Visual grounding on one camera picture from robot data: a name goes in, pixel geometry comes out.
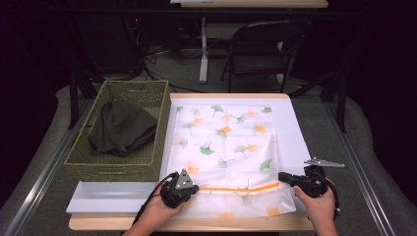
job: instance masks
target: chair seat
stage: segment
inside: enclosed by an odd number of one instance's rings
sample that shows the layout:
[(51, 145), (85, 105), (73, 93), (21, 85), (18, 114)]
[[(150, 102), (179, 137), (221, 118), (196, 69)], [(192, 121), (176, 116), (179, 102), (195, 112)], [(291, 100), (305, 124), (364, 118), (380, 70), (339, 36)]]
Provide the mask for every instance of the chair seat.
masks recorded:
[(231, 61), (232, 73), (236, 76), (257, 74), (281, 74), (285, 72), (285, 62), (281, 56), (234, 56)]

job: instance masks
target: black chair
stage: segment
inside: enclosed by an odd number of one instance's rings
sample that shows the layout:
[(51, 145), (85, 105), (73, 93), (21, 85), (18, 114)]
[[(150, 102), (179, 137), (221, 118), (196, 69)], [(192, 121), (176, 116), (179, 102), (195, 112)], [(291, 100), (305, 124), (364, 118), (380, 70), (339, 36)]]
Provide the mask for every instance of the black chair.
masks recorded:
[[(221, 74), (223, 80), (228, 66), (228, 92), (231, 92), (232, 75), (267, 77), (275, 74), (283, 74), (280, 85), (280, 92), (283, 92), (292, 48), (304, 33), (304, 25), (288, 21), (256, 22), (238, 29), (231, 38)], [(282, 49), (278, 49), (280, 42), (283, 42)]]

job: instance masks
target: orange stripe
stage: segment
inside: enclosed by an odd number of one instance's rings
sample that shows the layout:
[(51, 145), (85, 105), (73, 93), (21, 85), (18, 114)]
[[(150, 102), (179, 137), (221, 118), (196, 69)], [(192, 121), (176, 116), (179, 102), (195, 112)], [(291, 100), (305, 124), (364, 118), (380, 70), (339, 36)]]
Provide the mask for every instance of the orange stripe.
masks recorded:
[(268, 185), (263, 185), (258, 188), (254, 189), (234, 189), (234, 188), (215, 188), (215, 187), (202, 187), (200, 191), (229, 191), (229, 192), (239, 192), (239, 193), (251, 193), (251, 192), (259, 192), (267, 189), (276, 188), (279, 186), (279, 183), (272, 183)]

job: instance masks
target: white fabric with leaf print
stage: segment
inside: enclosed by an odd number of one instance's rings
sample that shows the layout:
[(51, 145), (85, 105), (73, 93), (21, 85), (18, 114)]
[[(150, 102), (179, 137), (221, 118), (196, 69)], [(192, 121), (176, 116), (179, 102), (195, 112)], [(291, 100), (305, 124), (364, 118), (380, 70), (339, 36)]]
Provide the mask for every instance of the white fabric with leaf print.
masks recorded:
[(277, 180), (269, 105), (176, 105), (167, 172), (187, 169), (200, 186), (177, 217), (269, 216), (295, 210)]

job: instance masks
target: dark green fabric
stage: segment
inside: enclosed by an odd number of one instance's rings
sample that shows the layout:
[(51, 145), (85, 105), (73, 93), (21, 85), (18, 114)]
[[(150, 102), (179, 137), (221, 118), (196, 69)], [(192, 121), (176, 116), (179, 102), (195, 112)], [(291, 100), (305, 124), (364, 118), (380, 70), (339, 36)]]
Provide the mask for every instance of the dark green fabric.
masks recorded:
[(124, 101), (107, 102), (101, 109), (101, 125), (90, 142), (97, 151), (125, 156), (152, 141), (157, 120), (141, 107)]

